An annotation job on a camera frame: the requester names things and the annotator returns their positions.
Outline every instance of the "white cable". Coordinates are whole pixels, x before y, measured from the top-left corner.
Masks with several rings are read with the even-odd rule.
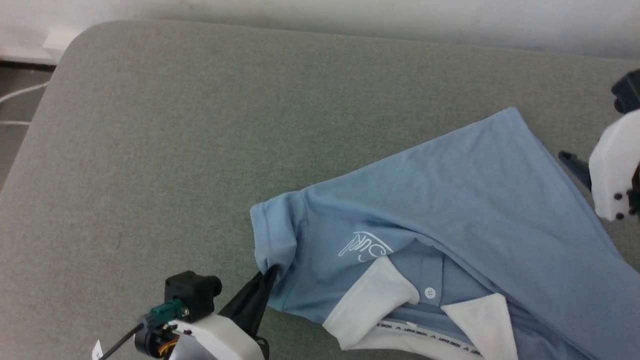
[[[31,125],[31,123],[28,122],[28,121],[0,121],[0,125],[24,125],[24,126],[29,126],[29,125]]]
[[[31,87],[28,87],[28,88],[24,88],[22,90],[18,90],[16,92],[12,92],[12,93],[10,93],[8,95],[0,97],[0,104],[2,104],[3,102],[7,101],[8,99],[11,99],[12,97],[15,97],[15,96],[18,96],[18,95],[22,95],[22,94],[26,94],[26,93],[28,93],[30,91],[33,91],[33,90],[38,90],[38,89],[44,88],[48,84],[49,84],[49,82],[47,81],[46,83],[42,83],[40,85],[31,86]]]

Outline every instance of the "embroidered logo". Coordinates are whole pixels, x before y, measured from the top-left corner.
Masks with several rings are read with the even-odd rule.
[[[353,233],[355,236],[347,246],[344,247],[339,253],[338,256],[342,256],[347,252],[358,251],[364,252],[367,251],[369,255],[374,258],[379,258],[380,256],[385,256],[387,254],[393,253],[393,250],[382,240],[380,240],[377,236],[368,233],[366,231],[356,231]],[[358,255],[358,261],[363,263],[366,260],[362,259],[362,254]]]

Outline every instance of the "shirt seam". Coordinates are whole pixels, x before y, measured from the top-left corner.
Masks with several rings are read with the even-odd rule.
[[[305,197],[302,196],[301,193],[297,193],[296,195],[299,196],[300,199],[302,200],[302,204],[303,204],[303,207],[305,209],[304,219],[307,222],[307,226],[305,228],[305,233],[303,234],[305,239],[303,241],[304,246],[302,248],[302,261],[300,263],[300,268],[297,271],[296,278],[293,280],[293,282],[291,283],[291,286],[289,287],[289,292],[287,292],[287,296],[284,298],[284,301],[282,302],[282,311],[284,311],[284,307],[287,305],[287,301],[289,300],[289,296],[291,296],[291,293],[293,292],[293,289],[296,287],[296,283],[298,282],[298,279],[300,278],[300,274],[302,274],[302,266],[303,266],[303,264],[307,263],[307,246],[308,246],[308,235],[309,235],[309,212],[308,212],[308,209],[307,209],[307,202],[305,200]]]

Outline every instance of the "white wall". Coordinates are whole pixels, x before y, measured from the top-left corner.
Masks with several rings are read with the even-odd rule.
[[[115,19],[640,58],[640,0],[0,0],[0,57],[55,62],[71,34]]]

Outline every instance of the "gray floor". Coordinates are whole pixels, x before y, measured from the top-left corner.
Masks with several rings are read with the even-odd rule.
[[[0,67],[0,96],[48,81],[50,72]],[[45,89],[19,95],[0,104],[0,191],[4,185],[28,126],[4,125],[3,121],[31,121]]]

